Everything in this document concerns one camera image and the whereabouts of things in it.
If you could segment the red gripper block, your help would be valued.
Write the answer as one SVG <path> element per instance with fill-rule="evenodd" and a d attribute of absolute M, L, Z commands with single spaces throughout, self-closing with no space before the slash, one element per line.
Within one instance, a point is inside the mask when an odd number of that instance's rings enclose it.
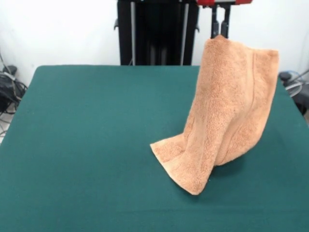
<path fill-rule="evenodd" d="M 229 19 L 231 5 L 251 4 L 253 0 L 197 0 L 200 6 L 211 7 L 211 38 L 219 34 L 219 22 L 217 20 L 217 5 L 225 10 L 224 19 L 221 23 L 221 35 L 228 39 Z"/>

